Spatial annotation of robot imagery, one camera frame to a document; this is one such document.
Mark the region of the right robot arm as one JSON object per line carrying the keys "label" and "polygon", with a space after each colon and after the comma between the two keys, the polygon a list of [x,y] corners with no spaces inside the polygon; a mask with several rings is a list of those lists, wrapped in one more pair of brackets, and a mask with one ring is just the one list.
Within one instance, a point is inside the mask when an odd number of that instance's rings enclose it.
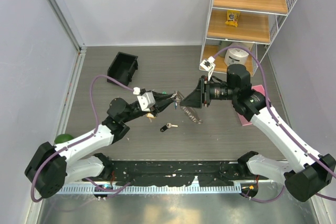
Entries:
{"label": "right robot arm", "polygon": [[250,73],[240,64],[230,65],[226,81],[201,76],[197,87],[181,106],[202,108],[213,100],[230,100],[235,111],[260,129],[287,162],[268,159],[250,151],[238,159],[238,174],[244,179],[260,175],[285,186],[298,201],[305,202],[331,183],[335,158],[321,155],[305,143],[279,116],[265,93],[252,88]]}

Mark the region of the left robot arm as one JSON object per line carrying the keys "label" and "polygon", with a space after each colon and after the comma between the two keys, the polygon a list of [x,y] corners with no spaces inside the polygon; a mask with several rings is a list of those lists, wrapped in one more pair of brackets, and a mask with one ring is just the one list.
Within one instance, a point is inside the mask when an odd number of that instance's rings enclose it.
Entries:
{"label": "left robot arm", "polygon": [[107,118],[90,132],[60,144],[42,143],[24,172],[32,184],[32,200],[38,201],[35,193],[39,193],[41,199],[50,198],[63,185],[83,178],[108,180],[112,176],[108,158],[102,154],[86,156],[121,140],[130,129],[127,122],[148,114],[156,117],[176,101],[176,96],[176,93],[142,90],[133,103],[115,98],[110,102]]}

